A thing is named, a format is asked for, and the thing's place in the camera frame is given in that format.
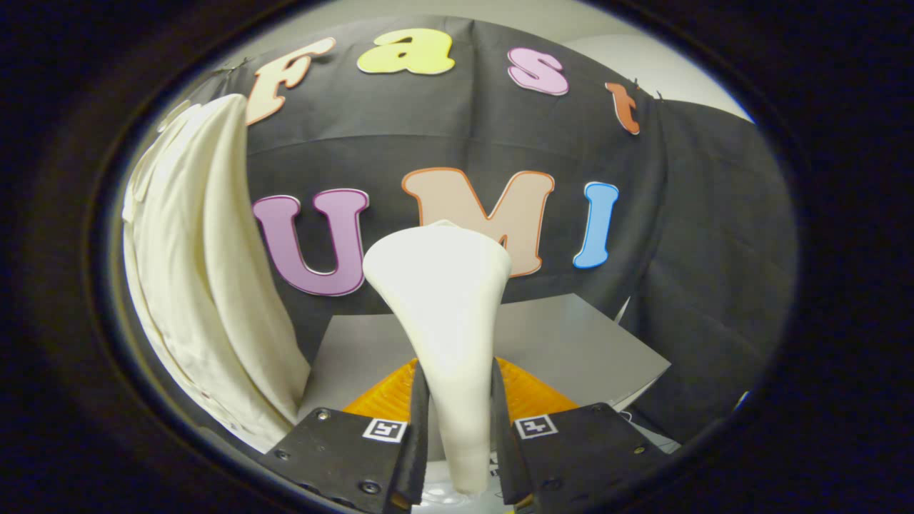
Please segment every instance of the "gray surface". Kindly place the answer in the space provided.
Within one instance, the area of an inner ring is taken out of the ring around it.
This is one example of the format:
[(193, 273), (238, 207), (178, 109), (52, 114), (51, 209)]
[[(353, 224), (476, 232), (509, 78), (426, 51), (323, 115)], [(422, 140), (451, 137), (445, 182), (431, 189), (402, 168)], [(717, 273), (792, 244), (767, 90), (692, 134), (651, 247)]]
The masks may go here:
[[(576, 294), (504, 304), (495, 355), (584, 405), (621, 402), (670, 363)], [(299, 410), (344, 409), (416, 354), (393, 315), (334, 316), (324, 333)], [(429, 459), (444, 458), (434, 406)]]

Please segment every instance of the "black fabric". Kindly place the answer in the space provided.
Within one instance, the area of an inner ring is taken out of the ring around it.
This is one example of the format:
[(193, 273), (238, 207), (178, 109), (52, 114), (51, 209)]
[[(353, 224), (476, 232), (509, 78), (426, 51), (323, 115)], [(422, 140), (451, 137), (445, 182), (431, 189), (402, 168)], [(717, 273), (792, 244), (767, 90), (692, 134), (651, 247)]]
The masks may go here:
[(662, 235), (626, 316), (673, 363), (635, 405), (683, 442), (732, 411), (780, 343), (797, 232), (754, 125), (692, 103), (658, 108), (669, 160)]
[[(366, 74), (356, 59), (389, 31), (426, 27), (453, 39), (452, 70)], [(416, 200), (400, 186), (408, 172), (455, 167), (470, 178), (486, 211), (508, 179), (534, 170), (556, 179), (539, 245), (542, 268), (513, 278), (505, 302), (575, 293), (615, 317), (632, 297), (623, 325), (673, 366), (638, 401), (663, 432), (687, 441), (752, 386), (778, 342), (796, 262), (790, 197), (759, 130), (712, 108), (659, 102), (632, 82), (556, 43), (507, 27), (444, 16), (380, 18), (328, 29), (252, 57), (193, 95), (205, 102), (248, 95), (262, 65), (323, 37), (336, 46), (314, 59), (305, 79), (279, 94), (283, 107), (249, 129), (251, 201), (291, 195), (303, 258), (335, 268), (323, 214), (311, 207), (323, 190), (366, 191), (363, 247), (419, 224)], [(506, 54), (532, 48), (557, 58), (569, 92), (525, 90), (507, 74)], [(628, 134), (605, 82), (637, 103), (641, 133)], [(616, 186), (603, 265), (580, 270), (584, 185)], [(339, 297), (313, 296), (274, 271), (303, 354), (314, 361), (333, 315), (389, 309), (368, 284)], [(574, 341), (557, 341), (573, 351)]]

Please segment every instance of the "yellow letter a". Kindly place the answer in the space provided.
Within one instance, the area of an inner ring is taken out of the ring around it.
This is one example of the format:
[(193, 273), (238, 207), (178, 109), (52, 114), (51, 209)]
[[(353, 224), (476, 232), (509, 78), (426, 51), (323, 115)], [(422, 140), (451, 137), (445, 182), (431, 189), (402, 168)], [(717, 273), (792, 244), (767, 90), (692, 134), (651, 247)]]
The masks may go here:
[(408, 70), (419, 75), (438, 75), (454, 67), (454, 60), (448, 57), (451, 43), (451, 36), (440, 30), (395, 30), (375, 39), (375, 44), (380, 46), (362, 54), (357, 65), (365, 73)]

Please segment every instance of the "orange object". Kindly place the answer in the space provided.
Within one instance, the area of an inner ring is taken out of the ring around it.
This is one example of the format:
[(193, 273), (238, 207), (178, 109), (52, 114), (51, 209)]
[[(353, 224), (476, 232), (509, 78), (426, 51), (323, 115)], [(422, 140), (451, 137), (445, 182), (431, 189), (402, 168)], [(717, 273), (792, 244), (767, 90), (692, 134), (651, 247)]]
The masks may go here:
[[(508, 415), (512, 422), (521, 418), (578, 408), (575, 402), (532, 374), (507, 360), (497, 360), (505, 381)], [(375, 384), (346, 407), (344, 412), (408, 423), (409, 396), (416, 373), (416, 362), (416, 359), (411, 360)]]

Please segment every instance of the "screw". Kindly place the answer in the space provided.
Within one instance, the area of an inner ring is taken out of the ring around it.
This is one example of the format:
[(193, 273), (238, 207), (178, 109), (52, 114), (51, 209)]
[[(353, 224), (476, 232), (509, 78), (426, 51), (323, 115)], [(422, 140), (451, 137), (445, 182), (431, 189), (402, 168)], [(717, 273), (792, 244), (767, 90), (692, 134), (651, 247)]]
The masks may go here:
[(362, 492), (368, 495), (376, 495), (377, 493), (381, 492), (381, 486), (370, 480), (362, 482), (358, 485), (358, 488), (362, 489)]
[(549, 480), (543, 482), (542, 489), (544, 491), (558, 491), (562, 488), (561, 478), (550, 478)]

